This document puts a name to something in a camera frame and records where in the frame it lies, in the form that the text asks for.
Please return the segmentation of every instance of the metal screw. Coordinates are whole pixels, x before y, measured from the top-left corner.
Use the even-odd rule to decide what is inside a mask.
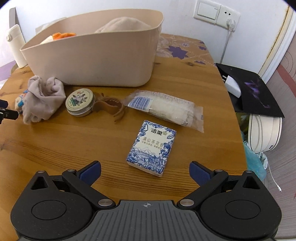
[[[185,206],[185,207],[190,207],[190,206],[192,206],[192,205],[194,204],[194,201],[191,200],[191,199],[182,199],[182,200],[180,201],[180,204],[181,204],[182,206]]]
[[[104,207],[110,206],[112,204],[112,200],[110,199],[101,199],[100,201],[98,201],[98,204]]]

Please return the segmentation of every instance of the blue barcode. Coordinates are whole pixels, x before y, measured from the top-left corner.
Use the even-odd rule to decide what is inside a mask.
[[[149,105],[150,100],[151,99],[148,97],[137,96],[129,103],[128,106],[147,112],[147,111],[149,111],[148,105]]]

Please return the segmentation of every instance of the light switch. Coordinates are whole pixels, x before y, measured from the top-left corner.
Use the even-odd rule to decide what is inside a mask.
[[[193,17],[216,24],[220,8],[221,4],[211,0],[197,0]]]
[[[215,19],[217,15],[218,8],[208,5],[206,3],[200,2],[200,5],[198,7],[197,14],[204,16],[206,18]]]

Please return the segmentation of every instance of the blue and white tissue pack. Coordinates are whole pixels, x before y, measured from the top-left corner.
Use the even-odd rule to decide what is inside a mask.
[[[161,177],[176,131],[145,120],[127,157],[127,163]]]

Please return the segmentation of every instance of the wood grain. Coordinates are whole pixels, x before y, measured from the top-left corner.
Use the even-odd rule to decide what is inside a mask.
[[[15,98],[33,76],[29,67],[16,70],[0,91],[0,98],[14,108]],[[66,94],[80,87],[66,86]],[[135,88],[89,87],[105,96],[124,98]],[[150,81],[139,89],[163,92],[204,107],[205,133],[127,109],[118,123],[106,112],[78,118],[64,105],[48,120],[25,125],[4,120],[0,125],[0,240],[17,239],[10,211],[20,193],[38,170],[60,175],[80,169],[93,160],[102,164],[102,175],[93,187],[116,202],[119,199],[177,202],[198,186],[188,167],[198,161],[210,169],[240,175],[246,161],[239,126],[227,90],[217,68],[178,58],[156,57]],[[126,157],[144,120],[177,131],[161,178],[126,163]]]

